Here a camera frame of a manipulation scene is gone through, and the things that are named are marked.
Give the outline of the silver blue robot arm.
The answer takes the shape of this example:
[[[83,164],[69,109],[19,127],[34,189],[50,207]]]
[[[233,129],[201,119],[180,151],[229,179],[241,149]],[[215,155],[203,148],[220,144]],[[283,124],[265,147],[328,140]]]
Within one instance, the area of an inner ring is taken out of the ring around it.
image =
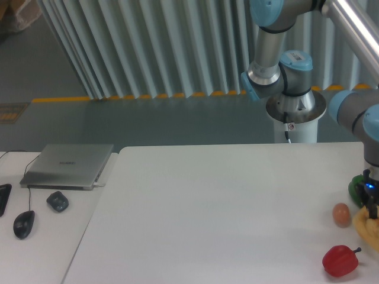
[[[378,28],[355,1],[251,1],[259,27],[255,57],[241,75],[246,93],[257,101],[268,97],[266,111],[283,123],[304,123],[325,112],[363,143],[365,170],[355,190],[372,220],[378,218],[378,92],[342,91],[330,102],[310,89],[311,57],[282,52],[285,33],[298,16],[312,11],[329,18],[374,79],[378,78]]]

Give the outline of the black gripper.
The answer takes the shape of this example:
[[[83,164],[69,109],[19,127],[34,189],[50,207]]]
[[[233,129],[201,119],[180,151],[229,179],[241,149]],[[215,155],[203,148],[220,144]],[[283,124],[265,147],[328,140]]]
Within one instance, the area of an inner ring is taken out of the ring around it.
[[[370,169],[362,172],[362,178],[356,185],[356,194],[360,206],[367,206],[368,218],[378,219],[378,181],[370,177]]]

